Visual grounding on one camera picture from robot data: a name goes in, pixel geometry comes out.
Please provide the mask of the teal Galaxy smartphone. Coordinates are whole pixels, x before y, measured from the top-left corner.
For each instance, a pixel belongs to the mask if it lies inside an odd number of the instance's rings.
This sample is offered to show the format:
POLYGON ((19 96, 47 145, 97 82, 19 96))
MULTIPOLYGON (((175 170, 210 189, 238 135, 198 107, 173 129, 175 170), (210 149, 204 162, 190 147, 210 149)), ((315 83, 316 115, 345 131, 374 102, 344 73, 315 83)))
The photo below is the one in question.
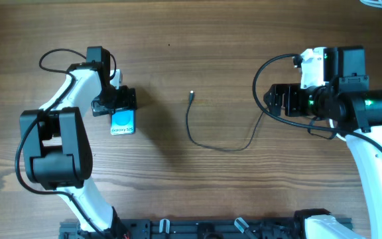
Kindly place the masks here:
POLYGON ((112 135, 128 135, 135 133, 135 110, 116 112, 111 116, 112 135))

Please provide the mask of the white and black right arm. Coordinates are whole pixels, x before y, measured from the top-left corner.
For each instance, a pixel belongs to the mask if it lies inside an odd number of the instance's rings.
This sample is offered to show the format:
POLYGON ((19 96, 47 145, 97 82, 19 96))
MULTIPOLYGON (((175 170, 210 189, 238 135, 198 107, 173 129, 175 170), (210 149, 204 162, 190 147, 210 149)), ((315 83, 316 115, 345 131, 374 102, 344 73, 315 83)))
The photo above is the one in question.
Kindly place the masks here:
POLYGON ((364 49, 309 48, 290 58, 301 81, 273 84, 255 103, 287 125, 306 116, 336 122, 330 135, 345 138, 361 179, 371 237, 382 238, 382 90, 369 89, 364 49))

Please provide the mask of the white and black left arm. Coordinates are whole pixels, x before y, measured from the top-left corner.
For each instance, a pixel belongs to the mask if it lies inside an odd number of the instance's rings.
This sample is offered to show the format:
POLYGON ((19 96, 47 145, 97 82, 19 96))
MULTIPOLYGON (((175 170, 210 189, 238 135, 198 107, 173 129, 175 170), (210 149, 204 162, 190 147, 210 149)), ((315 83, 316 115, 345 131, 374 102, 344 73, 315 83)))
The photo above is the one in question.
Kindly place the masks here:
POLYGON ((21 114, 15 173, 23 188, 58 195, 76 215, 77 221, 61 223, 60 238, 131 238, 91 177, 93 154, 83 117, 87 111, 109 116, 112 135, 132 134, 136 91, 122 85, 108 50, 90 46, 83 59, 62 71, 66 81, 47 103, 21 114))

